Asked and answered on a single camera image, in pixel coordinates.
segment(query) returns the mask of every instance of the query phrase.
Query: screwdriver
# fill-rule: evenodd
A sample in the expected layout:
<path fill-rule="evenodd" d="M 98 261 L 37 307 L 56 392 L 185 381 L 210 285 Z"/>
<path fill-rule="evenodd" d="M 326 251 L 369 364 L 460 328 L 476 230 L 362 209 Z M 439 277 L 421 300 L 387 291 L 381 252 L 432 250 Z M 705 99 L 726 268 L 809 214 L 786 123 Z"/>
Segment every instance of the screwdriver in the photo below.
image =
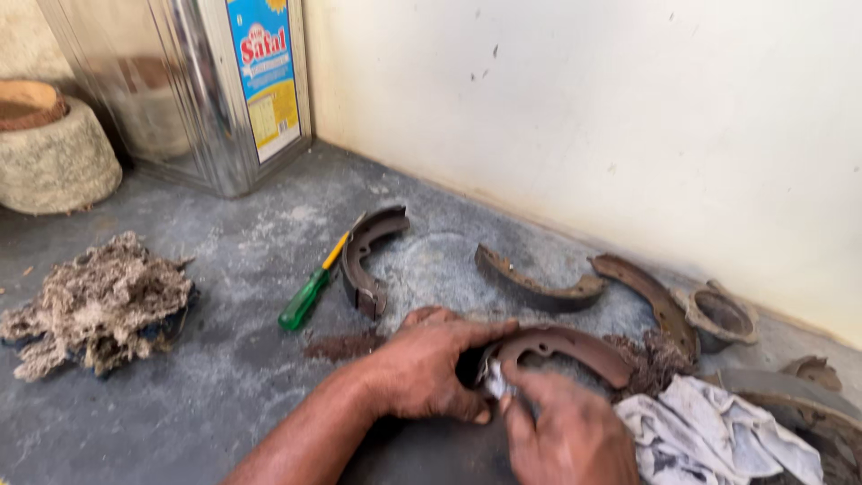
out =
<path fill-rule="evenodd" d="M 353 223 L 353 225 L 355 226 L 358 224 L 363 217 L 365 217 L 364 212 L 358 219 L 356 219 L 356 222 Z M 338 259 L 338 256 L 341 254 L 341 248 L 344 246 L 344 243 L 347 241 L 349 236 L 350 230 L 344 233 L 344 236 L 341 237 L 338 244 L 335 244 L 335 248 L 331 253 L 329 253 L 326 261 L 323 262 L 323 265 L 309 276 L 309 280 L 305 282 L 297 294 L 293 295 L 293 298 L 290 299 L 290 303 L 287 304 L 281 312 L 281 315 L 278 315 L 278 324 L 281 325 L 281 328 L 287 331 L 292 331 L 298 329 L 303 323 L 305 313 L 308 312 L 311 305 L 315 302 L 315 299 L 317 299 L 317 292 L 319 292 L 329 281 L 329 269 L 335 263 L 335 260 Z"/>

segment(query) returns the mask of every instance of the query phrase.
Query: concrete floor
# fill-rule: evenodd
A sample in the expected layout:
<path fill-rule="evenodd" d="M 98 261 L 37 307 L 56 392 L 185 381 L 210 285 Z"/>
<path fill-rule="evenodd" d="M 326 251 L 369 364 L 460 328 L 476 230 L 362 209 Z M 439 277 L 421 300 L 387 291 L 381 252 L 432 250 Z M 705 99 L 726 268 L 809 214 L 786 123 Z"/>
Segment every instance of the concrete floor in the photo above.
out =
<path fill-rule="evenodd" d="M 0 477 L 11 485 L 213 484 L 335 366 L 307 360 L 315 337 L 372 326 L 347 304 L 340 282 L 326 291 L 306 330 L 282 332 L 285 299 L 362 211 L 408 206 L 412 228 L 371 258 L 390 287 L 379 331 L 410 308 L 449 305 L 475 318 L 517 316 L 638 337 L 654 325 L 645 301 L 612 283 L 584 312 L 548 316 L 521 308 L 475 271 L 477 243 L 549 286 L 591 271 L 601 249 L 557 236 L 442 192 L 344 150 L 317 143 L 255 194 L 220 200 L 135 173 L 90 212 L 28 217 L 0 209 L 0 309 L 24 304 L 55 262 L 134 230 L 165 256 L 195 255 L 188 275 L 203 292 L 175 350 L 99 381 L 68 368 L 33 384 L 16 381 L 18 360 L 0 350 Z M 29 275 L 22 275 L 33 266 Z M 668 286 L 687 287 L 655 270 Z M 843 394 L 862 404 L 859 352 L 774 320 L 761 343 L 705 356 L 702 368 L 778 369 L 806 354 L 829 356 Z M 566 359 L 550 364 L 570 374 Z M 514 483 L 502 425 L 387 420 L 348 466 L 344 483 Z"/>

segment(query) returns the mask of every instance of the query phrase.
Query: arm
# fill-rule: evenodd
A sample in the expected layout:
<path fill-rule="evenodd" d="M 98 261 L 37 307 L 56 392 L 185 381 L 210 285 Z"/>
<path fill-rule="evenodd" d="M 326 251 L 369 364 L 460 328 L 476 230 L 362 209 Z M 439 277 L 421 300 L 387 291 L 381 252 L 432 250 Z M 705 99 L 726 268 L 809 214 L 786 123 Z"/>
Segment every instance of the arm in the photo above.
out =
<path fill-rule="evenodd" d="M 503 365 L 509 383 L 538 404 L 533 416 L 511 396 L 500 407 L 509 432 L 509 459 L 522 485 L 639 485 L 634 443 L 605 399 L 562 375 Z"/>
<path fill-rule="evenodd" d="M 379 350 L 333 372 L 222 485 L 335 483 L 374 421 L 452 416 L 486 424 L 490 409 L 455 376 L 459 355 L 504 337 L 514 320 L 478 324 L 449 310 L 411 312 Z"/>

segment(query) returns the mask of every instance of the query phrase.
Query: dusty floor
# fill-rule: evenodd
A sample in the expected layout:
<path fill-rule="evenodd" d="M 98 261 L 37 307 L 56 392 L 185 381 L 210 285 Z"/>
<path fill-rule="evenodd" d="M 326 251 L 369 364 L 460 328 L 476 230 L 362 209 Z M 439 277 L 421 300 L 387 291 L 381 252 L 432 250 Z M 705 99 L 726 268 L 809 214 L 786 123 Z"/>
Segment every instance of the dusty floor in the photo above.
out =
<path fill-rule="evenodd" d="M 187 273 L 202 292 L 174 351 L 99 381 L 78 369 L 27 384 L 0 350 L 0 476 L 10 485 L 217 483 L 336 365 L 307 359 L 308 332 L 285 334 L 276 318 L 291 292 L 362 211 L 408 206 L 412 228 L 372 257 L 390 302 L 381 329 L 412 307 L 440 303 L 478 318 L 555 320 L 596 334 L 639 338 L 654 325 L 646 302 L 611 283 L 585 312 L 548 318 L 518 307 L 476 273 L 477 243 L 549 285 L 571 285 L 601 252 L 515 221 L 317 143 L 252 196 L 226 201 L 127 173 L 91 212 L 27 217 L 0 209 L 0 310 L 30 299 L 51 264 L 134 230 L 152 251 L 195 255 Z M 22 274 L 29 267 L 33 271 Z M 685 284 L 657 272 L 667 285 Z M 335 281 L 307 329 L 313 338 L 360 333 L 371 323 Z M 716 366 L 779 369 L 799 356 L 829 356 L 843 394 L 862 405 L 859 352 L 773 320 L 762 342 L 704 359 Z M 551 365 L 575 372 L 571 362 Z M 499 420 L 480 428 L 445 420 L 376 426 L 345 483 L 514 483 Z"/>

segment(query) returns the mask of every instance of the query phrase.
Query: safal label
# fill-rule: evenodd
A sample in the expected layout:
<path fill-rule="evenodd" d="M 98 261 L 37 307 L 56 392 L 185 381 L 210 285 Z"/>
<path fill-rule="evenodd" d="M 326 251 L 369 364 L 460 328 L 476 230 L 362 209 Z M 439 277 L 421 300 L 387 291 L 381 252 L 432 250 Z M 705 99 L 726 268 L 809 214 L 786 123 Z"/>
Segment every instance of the safal label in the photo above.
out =
<path fill-rule="evenodd" d="M 228 0 L 234 51 L 263 164 L 300 136 L 286 0 Z"/>

